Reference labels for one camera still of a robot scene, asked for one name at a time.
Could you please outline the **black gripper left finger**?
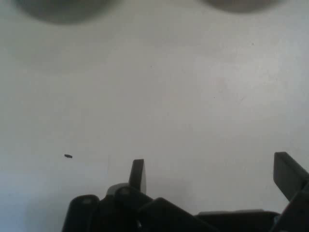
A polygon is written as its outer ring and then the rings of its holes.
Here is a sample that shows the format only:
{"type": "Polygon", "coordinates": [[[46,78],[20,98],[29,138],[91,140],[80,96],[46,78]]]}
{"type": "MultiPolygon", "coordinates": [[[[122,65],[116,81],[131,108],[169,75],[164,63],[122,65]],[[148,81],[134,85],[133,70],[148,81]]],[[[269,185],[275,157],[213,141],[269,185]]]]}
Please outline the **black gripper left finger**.
{"type": "Polygon", "coordinates": [[[129,180],[96,195],[74,198],[64,232],[216,232],[218,229],[163,199],[146,195],[143,159],[135,159],[129,180]]]}

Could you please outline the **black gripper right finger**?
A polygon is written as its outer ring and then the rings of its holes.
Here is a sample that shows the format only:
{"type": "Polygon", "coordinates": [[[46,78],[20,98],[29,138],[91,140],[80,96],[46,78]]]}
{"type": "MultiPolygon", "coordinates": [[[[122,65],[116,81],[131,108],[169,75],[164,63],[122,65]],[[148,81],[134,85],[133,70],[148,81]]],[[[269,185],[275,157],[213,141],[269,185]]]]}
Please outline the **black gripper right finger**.
{"type": "Polygon", "coordinates": [[[289,201],[273,226],[275,232],[309,230],[309,173],[288,153],[274,155],[273,180],[289,201]]]}

